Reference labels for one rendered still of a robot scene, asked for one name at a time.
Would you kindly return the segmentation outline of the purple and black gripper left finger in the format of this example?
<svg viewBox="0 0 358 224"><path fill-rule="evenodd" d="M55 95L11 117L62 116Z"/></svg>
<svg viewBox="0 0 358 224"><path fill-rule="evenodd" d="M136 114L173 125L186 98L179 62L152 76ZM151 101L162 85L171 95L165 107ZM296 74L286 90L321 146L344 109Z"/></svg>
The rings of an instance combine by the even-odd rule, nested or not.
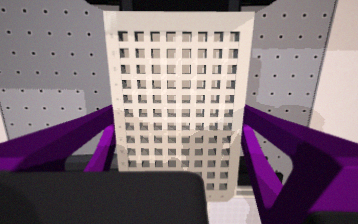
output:
<svg viewBox="0 0 358 224"><path fill-rule="evenodd" d="M107 127L107 128L106 128ZM66 159L103 131L83 172L110 171L116 133L113 106L0 143L0 170L66 172Z"/></svg>

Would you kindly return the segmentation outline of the black rectangular frame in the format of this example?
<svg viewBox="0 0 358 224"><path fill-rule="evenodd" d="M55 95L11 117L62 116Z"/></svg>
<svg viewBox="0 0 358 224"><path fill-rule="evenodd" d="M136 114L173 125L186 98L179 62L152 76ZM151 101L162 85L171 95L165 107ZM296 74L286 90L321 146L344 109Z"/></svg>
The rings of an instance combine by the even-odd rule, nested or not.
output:
<svg viewBox="0 0 358 224"><path fill-rule="evenodd" d="M238 171L247 171L246 163L244 156L240 156L239 159L239 170ZM279 180L283 181L283 174L281 172L275 172ZM249 179L248 172L238 172L237 186L252 186Z"/></svg>

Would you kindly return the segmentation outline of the grey perforated base plate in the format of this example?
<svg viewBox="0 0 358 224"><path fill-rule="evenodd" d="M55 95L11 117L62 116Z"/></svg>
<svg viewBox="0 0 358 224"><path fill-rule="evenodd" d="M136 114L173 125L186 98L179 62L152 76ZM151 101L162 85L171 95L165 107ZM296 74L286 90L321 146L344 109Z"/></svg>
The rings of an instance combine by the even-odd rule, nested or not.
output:
<svg viewBox="0 0 358 224"><path fill-rule="evenodd" d="M310 127L339 0L255 12L245 104ZM0 114L7 141L112 105L103 11L85 0L0 0Z"/></svg>

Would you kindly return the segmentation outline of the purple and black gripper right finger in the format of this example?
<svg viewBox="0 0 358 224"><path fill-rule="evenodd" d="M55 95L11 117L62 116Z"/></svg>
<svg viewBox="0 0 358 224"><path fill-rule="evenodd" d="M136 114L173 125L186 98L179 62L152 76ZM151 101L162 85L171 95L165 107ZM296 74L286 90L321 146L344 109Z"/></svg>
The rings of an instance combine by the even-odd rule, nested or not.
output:
<svg viewBox="0 0 358 224"><path fill-rule="evenodd" d="M253 129L290 157L284 186ZM317 211L358 212L358 143L245 104L241 146L261 224L302 224Z"/></svg>

